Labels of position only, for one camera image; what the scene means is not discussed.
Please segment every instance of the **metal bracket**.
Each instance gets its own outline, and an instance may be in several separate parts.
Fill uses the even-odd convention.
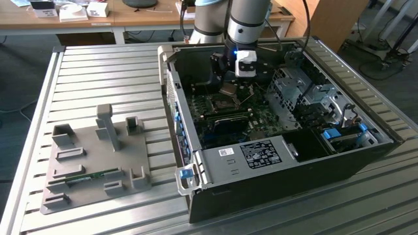
[[[166,85],[164,63],[174,54],[176,54],[176,51],[172,45],[164,45],[158,48],[158,71],[160,71],[160,83],[162,86]]]

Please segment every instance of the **metal workbench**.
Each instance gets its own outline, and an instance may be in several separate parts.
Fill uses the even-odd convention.
[[[407,143],[355,177],[248,211],[188,223],[158,77],[158,44],[67,47],[53,54],[0,225],[0,234],[412,234],[418,232],[418,127],[316,40],[309,47]],[[114,121],[145,121],[150,191],[63,212],[39,212],[51,130],[95,125],[95,106]]]

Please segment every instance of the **wire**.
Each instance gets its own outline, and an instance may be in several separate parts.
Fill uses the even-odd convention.
[[[138,34],[141,34],[142,33],[142,31],[140,31],[138,33],[133,33],[133,32],[130,32],[131,34],[135,34],[135,35],[138,35]]]
[[[349,108],[349,105],[352,105],[352,104],[347,103],[345,107],[342,108],[341,118],[340,118],[340,128],[342,128],[342,126],[345,124],[345,116],[347,116],[347,110]]]
[[[33,122],[31,118],[25,114],[23,110],[30,107],[33,104],[35,104],[38,102],[38,99],[34,100],[33,102],[30,102],[29,104],[26,104],[25,106],[22,106],[19,109],[14,109],[14,110],[0,110],[0,114],[10,114],[10,113],[15,113],[19,112],[22,116],[25,116],[25,118]]]
[[[363,69],[364,66],[365,66],[365,65],[369,65],[369,64],[373,64],[373,63],[376,63],[376,62],[380,61],[380,60],[381,60],[381,58],[379,57],[375,61],[369,61],[369,62],[361,64],[360,67],[359,67],[360,72],[361,72],[368,78],[371,78],[372,80],[376,80],[376,81],[388,80],[388,79],[391,79],[393,76],[396,76],[399,73],[403,72],[403,70],[400,70],[400,71],[395,72],[392,75],[389,75],[389,76],[387,76],[387,77],[383,77],[383,78],[376,78],[376,77],[373,77],[372,75],[367,74],[365,71],[364,71],[364,69]]]
[[[301,100],[304,99],[304,97],[306,96],[308,92],[312,90],[314,85],[316,85],[314,82],[312,82],[312,84],[309,84],[309,87],[308,87],[306,91],[304,92],[304,94],[301,95],[301,97],[297,100],[297,104],[300,104]]]
[[[35,104],[38,102],[38,99],[34,100],[33,102],[30,102],[29,104],[26,104],[25,106],[22,106],[19,109],[14,109],[14,110],[0,110],[0,114],[10,114],[14,112],[19,112],[21,110],[26,109],[27,107],[30,107],[33,104]]]
[[[5,36],[5,40],[3,40],[3,42],[0,43],[0,45],[2,45],[3,43],[6,43],[6,40],[7,40],[7,36]]]
[[[186,10],[188,10],[188,3],[184,0],[182,2],[182,10],[181,10],[181,30],[184,33],[184,37],[188,38],[186,30],[185,30],[185,15],[186,15]]]
[[[0,184],[10,184],[13,182],[14,182],[14,180],[0,180]]]
[[[22,114],[22,116],[25,116],[25,118],[33,123],[31,118],[25,114],[25,112],[22,110],[19,110],[19,113]]]
[[[141,43],[148,43],[148,42],[152,40],[154,34],[156,34],[156,30],[153,31],[153,34],[152,34],[150,38],[149,38],[148,40],[142,41],[140,38],[137,38],[137,37],[131,34],[131,32],[129,32],[129,35],[130,35],[134,39],[137,39]]]
[[[359,18],[359,35],[360,35],[361,42],[364,42],[364,37],[363,37],[361,32],[360,32],[360,18]]]
[[[306,11],[306,41],[305,41],[305,46],[302,48],[302,54],[306,50],[306,47],[308,47],[308,41],[309,41],[309,37],[312,35],[312,18],[310,18],[310,14],[309,14],[309,7],[308,7],[308,3],[306,3],[306,0],[302,0],[304,1],[304,6],[305,6],[305,11]]]
[[[404,6],[405,6],[405,4],[409,2],[411,0],[408,0],[405,3],[404,3],[404,5],[401,6],[401,8],[400,9],[403,9],[404,8]],[[381,39],[381,34],[383,34],[383,32],[385,31],[385,29],[387,29],[387,27],[388,27],[388,25],[389,25],[389,23],[393,21],[393,19],[397,17],[397,15],[395,15],[393,16],[393,18],[387,22],[387,24],[385,24],[385,26],[384,26],[384,28],[383,28],[383,30],[381,30],[381,32],[380,32],[380,34],[379,34],[379,39]]]
[[[281,41],[281,39],[280,39],[280,36],[277,35],[277,33],[276,33],[276,31],[274,31],[274,29],[273,29],[273,27],[272,27],[272,24],[270,24],[269,20],[265,19],[265,21],[266,21],[266,24],[269,25],[270,30],[273,31],[273,34],[274,34],[274,36],[276,36],[276,38],[277,38],[277,41],[278,41],[278,43],[280,43],[280,51],[282,51],[282,50],[284,50],[284,46],[282,46],[282,41]]]

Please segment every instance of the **small green circuit board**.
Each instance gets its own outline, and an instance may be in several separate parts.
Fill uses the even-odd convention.
[[[260,140],[284,132],[280,116],[272,111],[265,98],[266,90],[268,87],[256,85],[241,86],[236,96],[217,93],[188,98],[205,149]]]

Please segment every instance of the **black cable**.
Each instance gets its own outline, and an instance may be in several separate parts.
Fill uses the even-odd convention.
[[[5,40],[3,40],[3,42],[0,43],[0,45],[2,45],[3,43],[6,43],[6,40],[7,40],[7,36],[5,36]]]
[[[276,36],[276,38],[277,38],[277,42],[280,43],[280,51],[282,51],[282,50],[284,50],[284,46],[282,46],[282,41],[281,41],[281,39],[280,39],[280,36],[277,35],[277,33],[276,33],[276,31],[274,31],[274,29],[273,29],[273,27],[272,27],[272,24],[270,24],[269,20],[265,19],[265,21],[266,21],[266,24],[269,25],[270,30],[273,31],[273,34],[274,34],[274,36]]]
[[[13,182],[14,182],[14,180],[0,180],[0,184],[10,184]]]
[[[375,61],[369,61],[369,62],[361,64],[360,67],[359,67],[360,72],[361,72],[368,78],[371,78],[372,80],[376,80],[376,81],[388,80],[388,79],[391,79],[393,76],[396,76],[399,73],[403,72],[403,70],[400,70],[400,71],[395,72],[392,75],[389,75],[389,76],[387,76],[387,77],[383,77],[383,78],[376,78],[376,77],[371,76],[369,74],[365,73],[365,71],[363,70],[363,67],[364,67],[365,65],[369,65],[369,64],[376,63],[377,61],[383,61],[380,57],[379,57]]]
[[[182,2],[182,10],[181,10],[181,30],[184,33],[184,37],[188,37],[186,30],[185,30],[185,14],[188,10],[188,3],[186,1]]]
[[[302,0],[304,1],[304,6],[305,6],[305,11],[306,11],[306,42],[305,42],[305,46],[302,48],[302,54],[306,50],[306,47],[308,47],[308,41],[309,41],[309,37],[312,35],[312,18],[310,18],[310,14],[309,14],[309,7],[308,7],[308,3],[306,3],[306,0]]]
[[[309,84],[306,91],[304,92],[304,94],[301,95],[301,97],[297,100],[297,104],[300,104],[300,102],[302,101],[304,97],[306,96],[308,92],[312,90],[314,85],[316,85],[314,82],[312,82],[312,84]]]
[[[141,34],[142,33],[142,31],[140,31],[138,33],[133,33],[133,32],[130,32],[131,34],[135,34],[135,35],[138,35],[138,34]]]
[[[403,4],[403,6],[401,6],[400,9],[404,8],[405,4],[407,4],[409,1],[411,1],[411,0],[408,0],[408,1]],[[393,18],[387,22],[387,24],[385,24],[385,26],[384,26],[384,29],[381,30],[381,32],[380,32],[380,34],[379,34],[379,39],[381,39],[381,34],[383,34],[383,32],[385,31],[385,29],[387,29],[389,23],[393,21],[393,19],[395,19],[396,17],[397,17],[397,15],[395,15]]]
[[[345,107],[342,108],[342,111],[341,111],[341,118],[340,118],[340,124],[338,124],[340,128],[342,128],[342,125],[345,123],[347,109],[348,109],[349,105],[351,105],[351,103],[348,103],[345,105]]]
[[[148,40],[142,41],[140,38],[137,38],[134,35],[131,35],[131,32],[129,32],[129,35],[130,35],[134,39],[137,39],[141,43],[148,43],[148,42],[152,40],[154,34],[156,34],[156,30],[153,31],[153,34],[152,34],[150,38],[149,38]]]
[[[361,42],[364,43],[364,37],[363,37],[361,32],[360,32],[360,18],[359,18],[359,35],[360,35]]]

